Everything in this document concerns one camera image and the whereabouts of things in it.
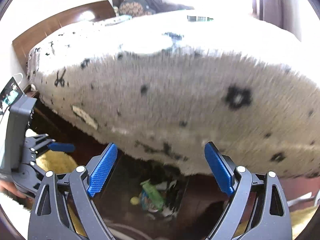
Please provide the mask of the person's left hand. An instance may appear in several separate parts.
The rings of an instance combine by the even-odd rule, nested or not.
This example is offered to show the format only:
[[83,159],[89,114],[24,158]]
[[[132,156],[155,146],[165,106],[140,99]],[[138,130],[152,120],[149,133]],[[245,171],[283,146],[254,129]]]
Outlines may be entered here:
[[0,181],[0,189],[1,191],[3,190],[7,190],[9,192],[11,192],[12,194],[14,194],[15,196],[19,197],[19,198],[26,198],[26,195],[21,193],[15,186],[14,183],[12,182],[8,182],[8,181]]

